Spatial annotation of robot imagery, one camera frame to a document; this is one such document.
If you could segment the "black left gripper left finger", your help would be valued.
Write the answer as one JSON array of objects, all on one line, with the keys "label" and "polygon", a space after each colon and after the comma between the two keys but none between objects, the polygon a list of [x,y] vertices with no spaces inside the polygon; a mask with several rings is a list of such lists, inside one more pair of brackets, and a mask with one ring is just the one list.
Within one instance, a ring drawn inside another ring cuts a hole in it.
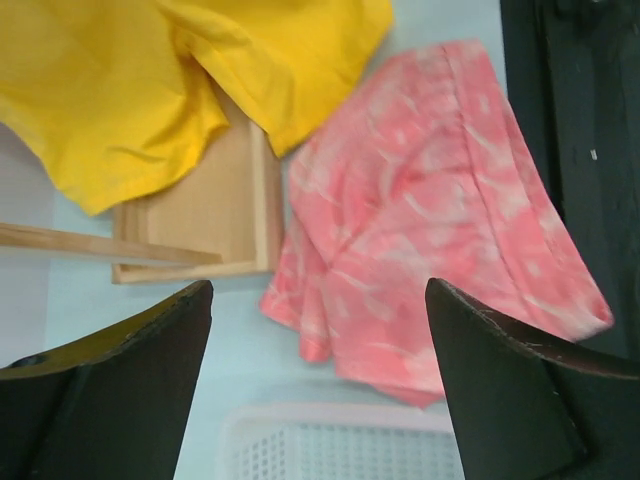
[{"label": "black left gripper left finger", "polygon": [[1,370],[4,479],[171,479],[212,324],[197,281]]}]

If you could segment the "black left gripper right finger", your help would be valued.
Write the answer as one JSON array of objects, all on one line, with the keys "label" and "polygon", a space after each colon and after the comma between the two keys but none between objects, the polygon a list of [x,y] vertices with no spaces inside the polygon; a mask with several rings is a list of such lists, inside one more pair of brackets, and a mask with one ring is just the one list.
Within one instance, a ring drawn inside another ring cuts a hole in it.
[{"label": "black left gripper right finger", "polygon": [[636,479],[639,365],[429,280],[425,303],[468,479]]}]

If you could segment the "pink patterned shorts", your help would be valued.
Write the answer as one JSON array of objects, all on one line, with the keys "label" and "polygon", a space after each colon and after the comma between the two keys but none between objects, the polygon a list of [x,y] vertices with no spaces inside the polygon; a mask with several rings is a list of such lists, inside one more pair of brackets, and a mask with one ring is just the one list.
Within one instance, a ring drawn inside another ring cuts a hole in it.
[{"label": "pink patterned shorts", "polygon": [[444,394],[432,278],[566,340],[612,325],[476,40],[388,59],[299,150],[289,201],[262,313],[404,403]]}]

